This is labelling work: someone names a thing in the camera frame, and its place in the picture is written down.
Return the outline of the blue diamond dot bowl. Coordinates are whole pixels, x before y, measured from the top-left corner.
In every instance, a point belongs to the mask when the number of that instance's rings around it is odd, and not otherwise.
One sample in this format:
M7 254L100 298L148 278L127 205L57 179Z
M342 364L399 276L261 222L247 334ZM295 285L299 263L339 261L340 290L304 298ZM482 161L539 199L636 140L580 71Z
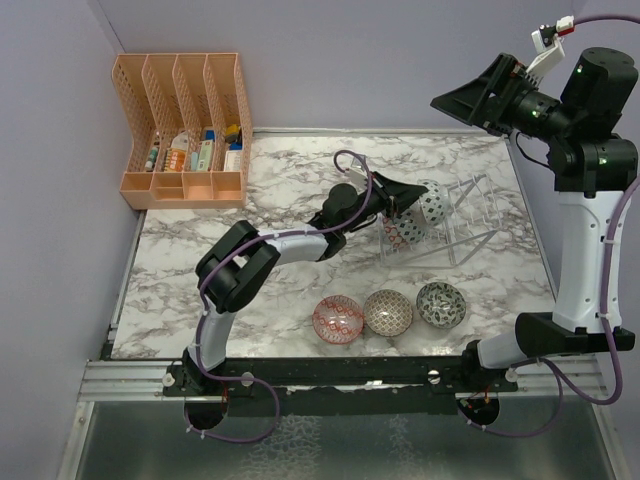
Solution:
M405 210L395 219L395 225L402 239L410 245L421 242L427 233L427 226L420 210Z

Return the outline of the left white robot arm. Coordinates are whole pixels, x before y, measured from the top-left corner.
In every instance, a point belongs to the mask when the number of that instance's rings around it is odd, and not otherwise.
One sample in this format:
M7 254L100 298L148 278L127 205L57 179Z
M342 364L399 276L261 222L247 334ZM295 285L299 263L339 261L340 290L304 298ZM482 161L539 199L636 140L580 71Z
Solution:
M248 306L278 266L321 262L334 257L346 235L382 213L395 216L428 192L422 184L394 181L375 172L359 193L348 183L332 187L312 219L293 230L259 231L236 222L196 266L203 311L185 357L192 363L186 382L206 395L220 385L218 368L236 314Z

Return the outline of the red diamond pattern bowl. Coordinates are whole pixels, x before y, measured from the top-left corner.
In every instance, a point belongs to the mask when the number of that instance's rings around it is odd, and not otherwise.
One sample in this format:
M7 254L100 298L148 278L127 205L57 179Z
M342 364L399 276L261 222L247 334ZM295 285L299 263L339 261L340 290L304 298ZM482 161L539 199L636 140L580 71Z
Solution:
M361 306L344 295L323 298L312 314L315 333L323 341L334 345L354 341L362 332L364 323Z

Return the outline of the blue triangle pattern bowl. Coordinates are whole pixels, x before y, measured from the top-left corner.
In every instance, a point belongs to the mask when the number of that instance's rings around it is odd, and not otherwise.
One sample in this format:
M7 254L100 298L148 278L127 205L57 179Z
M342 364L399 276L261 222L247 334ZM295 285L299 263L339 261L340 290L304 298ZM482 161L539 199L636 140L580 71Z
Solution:
M395 225L392 219L388 217L382 218L382 229L384 232L383 243L388 245L391 249L402 249L408 245L404 237L401 235L400 230Z

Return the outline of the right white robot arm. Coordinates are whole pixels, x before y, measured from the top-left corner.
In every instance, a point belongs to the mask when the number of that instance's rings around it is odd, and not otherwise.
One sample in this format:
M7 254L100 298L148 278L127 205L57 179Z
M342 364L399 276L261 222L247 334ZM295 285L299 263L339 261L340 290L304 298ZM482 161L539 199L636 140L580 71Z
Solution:
M509 367L556 355L633 349L617 305L616 244L638 183L636 146L614 129L639 78L633 59L585 49L559 98L539 90L530 66L500 54L476 79L433 98L434 109L489 134L521 133L548 148L563 218L560 287L550 312L521 313L513 329L473 341L455 377L481 391Z

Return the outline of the pink pattern bowl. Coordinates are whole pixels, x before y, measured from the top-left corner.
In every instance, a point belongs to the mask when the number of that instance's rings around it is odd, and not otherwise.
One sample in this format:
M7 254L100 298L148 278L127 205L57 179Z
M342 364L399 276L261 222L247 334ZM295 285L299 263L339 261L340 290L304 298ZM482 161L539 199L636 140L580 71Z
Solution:
M449 215L451 203L446 188L434 180L426 180L423 185L427 192L419 198L419 206L429 228L442 224Z

